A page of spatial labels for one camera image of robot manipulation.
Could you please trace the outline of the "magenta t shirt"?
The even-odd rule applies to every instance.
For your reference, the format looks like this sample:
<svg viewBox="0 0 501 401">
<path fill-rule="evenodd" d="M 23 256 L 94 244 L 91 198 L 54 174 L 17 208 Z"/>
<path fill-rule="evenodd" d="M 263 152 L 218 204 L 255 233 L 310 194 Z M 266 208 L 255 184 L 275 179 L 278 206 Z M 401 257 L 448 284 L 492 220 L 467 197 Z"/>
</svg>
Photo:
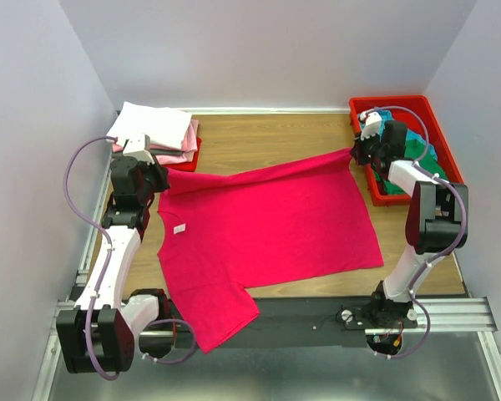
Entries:
<svg viewBox="0 0 501 401">
<path fill-rule="evenodd" d="M 201 351 L 259 316 L 251 288 L 383 264 L 351 159 L 343 149 L 228 176 L 169 172 L 159 262 Z"/>
</svg>

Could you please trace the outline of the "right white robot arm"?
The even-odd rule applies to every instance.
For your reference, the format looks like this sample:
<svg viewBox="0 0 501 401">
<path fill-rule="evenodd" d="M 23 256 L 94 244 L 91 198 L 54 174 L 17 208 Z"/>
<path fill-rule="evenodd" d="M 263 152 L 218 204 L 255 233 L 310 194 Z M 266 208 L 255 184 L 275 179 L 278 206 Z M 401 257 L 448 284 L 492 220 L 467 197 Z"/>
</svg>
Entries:
<svg viewBox="0 0 501 401">
<path fill-rule="evenodd" d="M 468 187 L 425 170 L 404 156 L 407 126 L 367 114 L 355 136 L 351 155 L 399 186 L 409 197 L 405 223 L 406 248 L 392 273 L 379 282 L 369 303 L 353 315 L 377 327 L 407 317 L 421 282 L 468 234 Z"/>
</svg>

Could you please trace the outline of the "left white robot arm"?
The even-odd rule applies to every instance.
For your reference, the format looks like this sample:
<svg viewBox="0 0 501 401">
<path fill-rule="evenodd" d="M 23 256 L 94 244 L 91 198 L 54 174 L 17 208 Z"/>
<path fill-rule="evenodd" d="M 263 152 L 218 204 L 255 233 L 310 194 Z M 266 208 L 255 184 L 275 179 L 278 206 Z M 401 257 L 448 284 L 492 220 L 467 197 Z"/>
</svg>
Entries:
<svg viewBox="0 0 501 401">
<path fill-rule="evenodd" d="M 129 370 L 141 332 L 168 322 L 161 290 L 141 290 L 127 302 L 123 291 L 149 224 L 149 208 L 156 194 L 170 186 L 167 169 L 147 154 L 121 155 L 109 169 L 109 203 L 101 221 L 90 223 L 102 236 L 99 254 L 73 307 L 58 314 L 56 328 L 70 373 L 114 380 Z"/>
</svg>

